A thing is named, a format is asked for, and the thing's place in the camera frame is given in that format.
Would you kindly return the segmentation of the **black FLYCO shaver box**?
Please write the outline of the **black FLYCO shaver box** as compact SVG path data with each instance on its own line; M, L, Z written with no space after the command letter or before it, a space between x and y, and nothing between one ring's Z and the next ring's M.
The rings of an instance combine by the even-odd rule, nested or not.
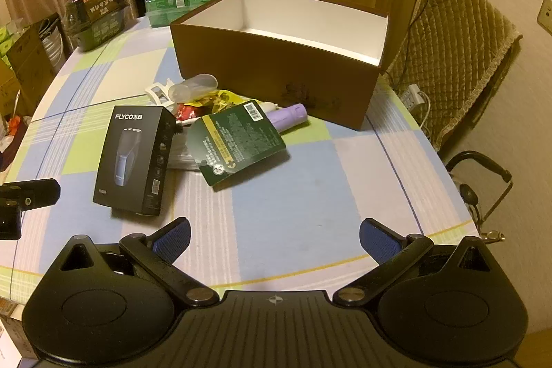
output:
M175 117L165 107L114 107L92 201L142 216L158 216L175 126Z

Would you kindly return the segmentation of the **dark green product card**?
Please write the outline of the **dark green product card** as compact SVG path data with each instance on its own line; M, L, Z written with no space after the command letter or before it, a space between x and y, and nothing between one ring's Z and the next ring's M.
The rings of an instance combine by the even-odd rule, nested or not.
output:
M189 127L187 147L210 187L285 150L255 100L197 119Z

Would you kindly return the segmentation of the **red snack packet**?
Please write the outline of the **red snack packet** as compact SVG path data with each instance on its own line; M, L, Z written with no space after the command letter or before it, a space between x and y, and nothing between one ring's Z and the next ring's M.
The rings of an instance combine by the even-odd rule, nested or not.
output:
M213 107L211 105L193 104L178 104L175 117L179 122L184 124L192 123L193 121L211 113Z

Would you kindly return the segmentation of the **white hair claw clip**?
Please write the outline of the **white hair claw clip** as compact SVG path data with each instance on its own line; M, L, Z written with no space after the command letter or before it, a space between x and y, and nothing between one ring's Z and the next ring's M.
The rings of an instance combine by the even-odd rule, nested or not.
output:
M175 107L175 102L170 99L168 92L173 85L173 81L168 78L165 84L155 82L144 91L154 105L172 110Z

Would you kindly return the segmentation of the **clear plastic cup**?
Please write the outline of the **clear plastic cup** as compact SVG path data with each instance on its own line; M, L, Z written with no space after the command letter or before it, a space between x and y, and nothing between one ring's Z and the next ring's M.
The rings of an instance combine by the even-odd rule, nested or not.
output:
M218 80L211 74L199 74L187 78L168 89L169 99L177 104L193 102L218 89Z

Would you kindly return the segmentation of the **purple cylindrical bottle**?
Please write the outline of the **purple cylindrical bottle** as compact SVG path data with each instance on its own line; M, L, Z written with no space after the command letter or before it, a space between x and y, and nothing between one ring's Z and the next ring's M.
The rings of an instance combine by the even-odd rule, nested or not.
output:
M303 104L294 104L269 111L268 120L279 132L286 132L308 121L308 113Z

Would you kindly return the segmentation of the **clear plastic bag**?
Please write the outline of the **clear plastic bag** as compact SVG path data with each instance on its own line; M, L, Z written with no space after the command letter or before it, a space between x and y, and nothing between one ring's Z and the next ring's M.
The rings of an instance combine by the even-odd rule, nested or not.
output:
M189 126L177 123L171 140L167 167L182 171L199 171L198 165L187 147Z

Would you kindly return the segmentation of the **yellow snack packet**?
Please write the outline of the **yellow snack packet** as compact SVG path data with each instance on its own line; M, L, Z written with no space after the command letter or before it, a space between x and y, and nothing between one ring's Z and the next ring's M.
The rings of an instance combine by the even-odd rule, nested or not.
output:
M244 102L244 99L232 91L218 90L208 95L207 107L211 114L216 114Z

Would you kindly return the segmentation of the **checked tablecloth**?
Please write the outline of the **checked tablecloth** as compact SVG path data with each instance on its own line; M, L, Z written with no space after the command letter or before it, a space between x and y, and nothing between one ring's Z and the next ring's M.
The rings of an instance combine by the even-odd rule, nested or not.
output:
M37 107L9 181L56 180L53 206L1 244L1 295L24 304L73 235L115 243L185 217L176 264L218 291L334 291L375 266L363 219L438 244L475 234L456 187L398 96L378 82L358 129L231 91L198 121L171 119L147 88L180 80L168 28L140 21L73 53ZM283 113L284 119L277 120Z

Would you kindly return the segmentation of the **cardboard boxes beside table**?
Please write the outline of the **cardboard boxes beside table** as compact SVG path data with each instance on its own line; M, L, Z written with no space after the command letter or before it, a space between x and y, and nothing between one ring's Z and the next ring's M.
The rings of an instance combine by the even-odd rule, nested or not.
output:
M59 14L22 27L12 20L1 28L1 116L31 116L66 61Z

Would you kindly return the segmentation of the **white power strip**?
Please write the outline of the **white power strip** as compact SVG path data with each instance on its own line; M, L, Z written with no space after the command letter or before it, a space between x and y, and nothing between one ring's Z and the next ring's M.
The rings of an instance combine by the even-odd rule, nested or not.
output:
M417 84L411 84L400 96L402 104L412 111L426 103L423 92Z

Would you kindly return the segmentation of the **quilted tan chair cover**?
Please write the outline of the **quilted tan chair cover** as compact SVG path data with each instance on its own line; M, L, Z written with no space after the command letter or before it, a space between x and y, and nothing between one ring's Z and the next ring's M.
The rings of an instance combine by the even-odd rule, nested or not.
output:
M522 33L489 0L422 0L418 14L385 78L401 91L417 84L427 94L425 127L439 150L481 119Z

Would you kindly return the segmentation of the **green shrink-wrapped carton pack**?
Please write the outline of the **green shrink-wrapped carton pack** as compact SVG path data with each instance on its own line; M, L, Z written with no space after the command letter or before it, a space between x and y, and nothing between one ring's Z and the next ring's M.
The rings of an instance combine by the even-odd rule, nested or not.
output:
M164 27L211 0L146 0L145 16L151 28Z

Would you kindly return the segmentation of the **black metal chair frame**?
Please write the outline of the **black metal chair frame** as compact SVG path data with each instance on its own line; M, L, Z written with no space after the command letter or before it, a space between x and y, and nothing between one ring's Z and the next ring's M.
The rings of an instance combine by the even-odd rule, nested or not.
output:
M472 149L452 156L445 169L479 237L487 245L504 242L505 234L487 222L514 187L512 174L489 156Z

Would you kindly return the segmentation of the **single wall socket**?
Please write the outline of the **single wall socket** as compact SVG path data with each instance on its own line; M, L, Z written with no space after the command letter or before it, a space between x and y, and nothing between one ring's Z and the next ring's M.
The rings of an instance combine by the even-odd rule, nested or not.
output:
M537 23L548 33L552 33L552 0L543 0L537 15Z

